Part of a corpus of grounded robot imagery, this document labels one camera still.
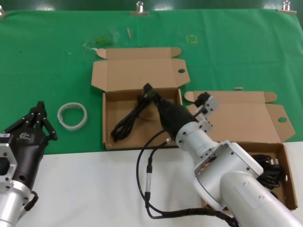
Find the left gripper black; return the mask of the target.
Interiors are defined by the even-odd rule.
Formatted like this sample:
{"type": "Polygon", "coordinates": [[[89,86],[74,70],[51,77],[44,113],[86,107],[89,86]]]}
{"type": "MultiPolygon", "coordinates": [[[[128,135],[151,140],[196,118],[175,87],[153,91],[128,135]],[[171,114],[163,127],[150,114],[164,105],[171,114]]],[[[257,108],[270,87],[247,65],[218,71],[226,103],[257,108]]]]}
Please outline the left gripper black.
{"type": "Polygon", "coordinates": [[[48,140],[58,140],[55,129],[47,119],[45,103],[39,101],[28,114],[1,132],[13,135],[12,151],[17,161],[13,180],[33,189],[48,140]]]}

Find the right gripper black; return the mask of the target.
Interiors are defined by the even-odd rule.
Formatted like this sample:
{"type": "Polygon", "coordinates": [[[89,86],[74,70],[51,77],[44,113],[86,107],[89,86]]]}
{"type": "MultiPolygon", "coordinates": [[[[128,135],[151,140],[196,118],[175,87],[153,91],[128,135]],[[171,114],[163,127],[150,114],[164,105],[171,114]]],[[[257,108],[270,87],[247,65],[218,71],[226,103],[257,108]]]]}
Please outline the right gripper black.
{"type": "Polygon", "coordinates": [[[158,91],[149,83],[143,86],[143,93],[139,95],[139,106],[148,106],[150,103],[154,103],[158,108],[163,129],[173,140],[176,139],[178,132],[184,125],[197,122],[197,119],[186,107],[161,98],[158,91]]]}

